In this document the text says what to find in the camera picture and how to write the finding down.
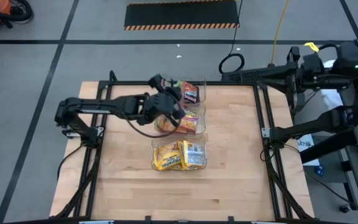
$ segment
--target gray floor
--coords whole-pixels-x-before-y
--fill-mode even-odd
[[[0,40],[59,40],[74,0],[31,0],[35,18],[26,25],[0,29]],[[76,96],[81,82],[104,80],[113,69],[120,80],[146,80],[156,73],[174,76],[204,75],[219,80],[218,64],[229,44],[180,44],[180,39],[232,39],[234,30],[123,30],[126,4],[141,1],[79,0],[67,40],[178,40],[172,44],[66,44],[55,72],[50,66],[56,44],[0,44],[0,205],[24,138],[33,118],[45,79],[52,77],[45,104],[36,122],[16,190],[5,222],[47,218],[56,187],[57,165],[66,139],[53,122],[60,100]],[[358,25],[358,0],[346,0]],[[244,0],[235,52],[246,58],[246,68],[268,64],[272,46],[255,40],[273,40],[285,0]],[[280,40],[352,40],[355,33],[339,0],[292,0],[280,31]],[[279,45],[275,63],[285,63],[290,45]],[[301,46],[302,54],[311,50]],[[334,52],[321,52],[323,60]],[[235,60],[224,70],[236,68]],[[333,186],[344,193],[341,186]],[[337,212],[342,202],[320,186],[309,184],[317,217],[356,222],[358,212]]]

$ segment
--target floor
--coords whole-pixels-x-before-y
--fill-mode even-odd
[[[232,29],[124,31],[126,4],[142,0],[29,2],[32,22],[0,28],[0,223],[48,217],[67,141],[53,116],[60,100],[78,94],[81,82],[105,80],[111,69],[119,80],[147,80],[156,73],[219,80],[218,64],[234,35]],[[246,68],[270,61],[284,5],[244,0],[234,51],[244,55]],[[358,0],[292,0],[274,63],[285,63],[291,45],[356,38]],[[302,54],[310,52],[301,47]],[[335,59],[329,50],[320,56]],[[318,185],[309,188],[317,217],[358,223],[358,212],[341,214],[343,202]]]

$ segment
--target black metal frame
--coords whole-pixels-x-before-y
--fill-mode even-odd
[[[202,85],[203,82],[191,82],[194,85]],[[254,90],[254,96],[255,96],[255,105],[256,105],[256,110],[257,110],[257,114],[258,114],[258,120],[259,120],[259,126],[260,126],[260,136],[261,136],[261,140],[262,140],[262,144],[263,144],[263,150],[264,150],[264,155],[266,158],[270,157],[269,154],[269,141],[267,139],[262,138],[262,128],[265,127],[264,124],[264,117],[263,117],[263,112],[262,112],[262,105],[260,102],[260,96],[259,96],[259,88],[257,86],[257,84],[255,82],[247,82],[247,83],[238,83],[238,82],[221,82],[221,81],[211,81],[211,82],[207,82],[207,85],[245,85],[245,86],[251,86]],[[110,75],[109,75],[109,80],[108,81],[99,81],[99,85],[98,85],[98,92],[96,94],[96,99],[101,99],[102,98],[102,94],[103,91],[106,89],[106,97],[105,99],[110,99],[111,97],[111,93],[112,93],[112,88],[114,85],[148,85],[147,81],[117,81],[114,73],[111,71]],[[262,89],[263,95],[264,95],[264,101],[265,101],[265,105],[266,105],[266,110],[267,110],[267,116],[268,116],[268,122],[270,127],[274,127],[274,120],[273,120],[273,113],[272,113],[272,108],[270,105],[270,99],[269,99],[269,93],[267,91],[266,88]],[[98,120],[98,116],[99,114],[94,114],[91,120],[91,126],[95,127],[97,125],[97,120]],[[107,115],[103,114],[102,118],[101,118],[101,124],[100,126],[102,127],[106,127],[106,123],[107,123]],[[91,213],[92,213],[92,209],[93,209],[93,201],[94,201],[94,194],[96,191],[96,182],[97,182],[97,178],[98,178],[98,168],[99,168],[99,162],[100,162],[100,157],[101,157],[101,151],[102,151],[102,147],[103,147],[103,139],[104,139],[104,135],[102,135],[100,137],[100,144],[99,147],[97,147],[96,149],[92,149],[92,148],[86,148],[86,152],[85,152],[85,157],[84,157],[84,162],[83,162],[83,167],[82,167],[82,171],[81,171],[81,179],[80,179],[80,186],[76,192],[76,194],[73,196],[73,198],[76,198],[76,203],[75,206],[73,208],[73,216],[72,217],[68,217],[68,215],[70,214],[71,211],[65,211],[61,214],[64,214],[60,217],[50,217],[49,219],[46,220],[32,220],[32,221],[26,221],[26,222],[15,222],[16,224],[33,224],[33,223],[64,223],[64,224],[69,224],[69,223],[79,223],[79,222],[85,222],[85,221],[92,221],[91,220]],[[90,176],[90,173],[88,173],[88,169],[90,166],[90,159],[91,159],[91,152],[92,150],[95,150],[95,156],[94,156],[94,164],[92,166],[96,166],[96,170],[94,170],[94,174],[93,174],[93,178],[91,179],[91,181],[87,181],[88,177]],[[275,157],[275,162],[276,162],[276,167],[278,170],[278,176],[280,178],[280,180],[282,181],[282,183],[284,184],[284,186],[286,187],[286,183],[285,183],[285,174],[284,174],[284,170],[283,170],[283,164],[282,164],[282,160],[281,160],[281,155],[280,155],[280,151],[278,149],[274,149],[274,157]],[[271,166],[271,164],[269,164],[269,160],[266,160],[266,168],[268,169],[269,166]],[[278,198],[277,198],[277,191],[276,191],[276,187],[275,187],[275,182],[272,179],[272,177],[269,175],[268,176],[268,182],[269,182],[269,188],[270,188],[270,196],[272,198],[272,207],[273,207],[273,213],[274,213],[274,217],[275,217],[275,221],[274,222],[280,222],[280,223],[320,223],[320,224],[324,224],[324,223],[333,223],[333,222],[322,222],[322,221],[318,221],[318,220],[304,220],[304,219],[293,219],[292,217],[292,212],[291,212],[291,206],[288,203],[288,200],[284,197],[283,201],[284,201],[284,205],[285,205],[285,214],[286,214],[286,218],[282,218],[280,215],[280,206],[278,204]],[[80,216],[80,211],[81,211],[81,204],[82,204],[82,197],[83,197],[83,192],[84,189],[87,188],[87,186],[90,184],[89,187],[89,197],[88,197],[88,201],[86,203],[86,212],[85,212],[85,216]],[[168,223],[180,223],[182,221],[152,221],[150,216],[146,216],[145,220],[114,220],[114,223],[138,223],[138,224],[148,224],[148,223],[161,223],[161,224],[168,224]],[[234,217],[228,217],[226,222],[209,222],[209,221],[186,221],[187,223],[192,223],[192,224],[203,224],[203,223],[214,223],[214,224],[220,224],[220,223],[229,223],[229,224],[234,224],[234,223],[252,223],[252,222],[238,222],[238,221],[234,221]]]

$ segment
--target white paper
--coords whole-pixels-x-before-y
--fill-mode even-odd
[[[314,146],[313,138],[311,137],[311,134],[306,134],[296,140],[298,142],[298,149],[299,151],[304,151],[305,149],[308,149],[311,146]],[[315,159],[313,161],[307,162],[303,164],[304,166],[320,166],[320,163],[318,159]]]

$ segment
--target yellow tag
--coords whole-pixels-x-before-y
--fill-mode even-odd
[[[312,50],[314,50],[315,52],[318,52],[319,49],[318,47],[313,43],[313,42],[308,42],[303,44],[303,46],[309,46]]]

